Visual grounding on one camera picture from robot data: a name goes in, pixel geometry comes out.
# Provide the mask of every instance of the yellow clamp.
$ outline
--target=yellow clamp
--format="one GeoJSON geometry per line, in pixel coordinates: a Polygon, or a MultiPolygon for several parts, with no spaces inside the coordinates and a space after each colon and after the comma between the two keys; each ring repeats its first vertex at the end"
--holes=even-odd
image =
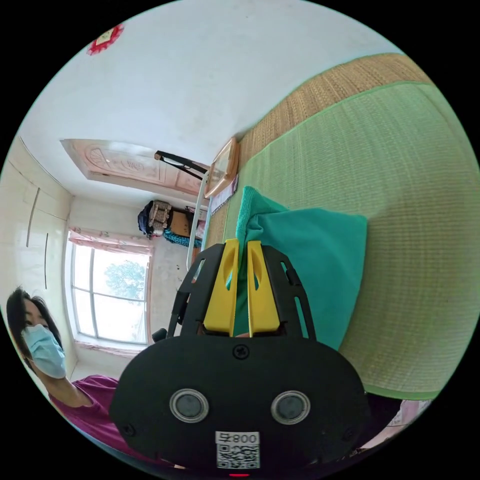
{"type": "MultiPolygon", "coordinates": [[[[238,265],[239,241],[227,240],[203,321],[207,330],[230,337],[234,335],[238,265]]],[[[280,321],[260,241],[247,243],[247,294],[250,337],[276,332],[280,321]]]]}

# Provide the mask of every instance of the white wall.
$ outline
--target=white wall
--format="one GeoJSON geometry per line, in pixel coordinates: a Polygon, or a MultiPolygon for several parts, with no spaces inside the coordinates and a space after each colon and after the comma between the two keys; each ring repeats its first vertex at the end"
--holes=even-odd
{"type": "Polygon", "coordinates": [[[187,248],[156,238],[150,262],[150,327],[151,332],[168,329],[175,295],[187,274],[187,248]]]}
{"type": "Polygon", "coordinates": [[[20,136],[73,195],[136,207],[148,192],[88,182],[59,139],[127,142],[209,165],[230,137],[314,75],[400,51],[357,21],[300,0],[174,1],[124,27],[109,49],[90,56],[85,47],[61,69],[20,136]]]}
{"type": "Polygon", "coordinates": [[[104,377],[119,379],[129,361],[127,358],[114,356],[110,353],[79,350],[78,363],[71,374],[70,380],[74,382],[90,375],[103,375],[104,377]]]}
{"type": "Polygon", "coordinates": [[[143,236],[137,216],[141,209],[120,206],[84,197],[74,197],[68,224],[72,227],[143,236]]]}

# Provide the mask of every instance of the wooden frame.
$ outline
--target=wooden frame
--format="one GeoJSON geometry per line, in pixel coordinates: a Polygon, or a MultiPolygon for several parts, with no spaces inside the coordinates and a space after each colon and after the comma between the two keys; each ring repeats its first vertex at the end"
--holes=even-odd
{"type": "Polygon", "coordinates": [[[205,198],[209,199],[228,187],[239,168],[240,144],[232,137],[220,150],[211,164],[205,186],[205,198]]]}

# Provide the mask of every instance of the teal towel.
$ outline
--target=teal towel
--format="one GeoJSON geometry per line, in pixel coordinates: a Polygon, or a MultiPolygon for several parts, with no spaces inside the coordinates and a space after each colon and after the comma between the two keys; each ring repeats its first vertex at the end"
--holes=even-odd
{"type": "MultiPolygon", "coordinates": [[[[308,297],[317,340],[338,350],[362,281],[367,219],[321,208],[288,210],[246,186],[236,237],[239,258],[234,334],[249,331],[247,242],[260,240],[290,259],[308,297]]],[[[306,337],[304,325],[302,331],[306,337]]]]}

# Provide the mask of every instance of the window frame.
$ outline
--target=window frame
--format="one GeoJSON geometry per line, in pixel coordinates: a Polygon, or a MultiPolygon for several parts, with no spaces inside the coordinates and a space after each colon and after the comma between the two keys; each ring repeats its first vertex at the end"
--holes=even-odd
{"type": "Polygon", "coordinates": [[[152,261],[152,257],[150,256],[148,259],[148,264],[145,269],[145,280],[144,280],[144,287],[143,287],[143,300],[139,300],[138,298],[125,298],[119,297],[116,295],[108,295],[105,293],[95,293],[93,289],[94,285],[94,262],[95,262],[95,248],[90,248],[90,264],[89,264],[89,289],[80,288],[74,285],[74,278],[75,278],[75,257],[77,252],[77,245],[71,245],[71,253],[70,253],[70,272],[69,272],[69,295],[70,301],[72,306],[72,313],[73,313],[73,321],[75,324],[76,332],[79,336],[84,338],[91,339],[92,341],[98,343],[109,343],[115,345],[122,345],[125,348],[134,347],[134,348],[145,348],[149,345],[148,339],[148,303],[149,303],[149,295],[148,295],[148,284],[149,284],[149,275],[150,275],[150,264],[152,261]],[[75,299],[75,290],[80,292],[86,292],[89,294],[90,298],[90,311],[91,311],[91,319],[93,323],[93,331],[95,335],[90,335],[88,333],[84,333],[80,329],[80,323],[78,319],[78,310],[77,310],[77,302],[75,299]],[[138,341],[127,341],[127,340],[116,340],[112,338],[107,338],[103,336],[99,336],[98,333],[98,326],[97,326],[97,317],[95,313],[95,295],[101,297],[107,297],[116,300],[129,300],[129,301],[136,301],[136,302],[143,302],[143,328],[145,331],[145,342],[138,342],[138,341]]]}

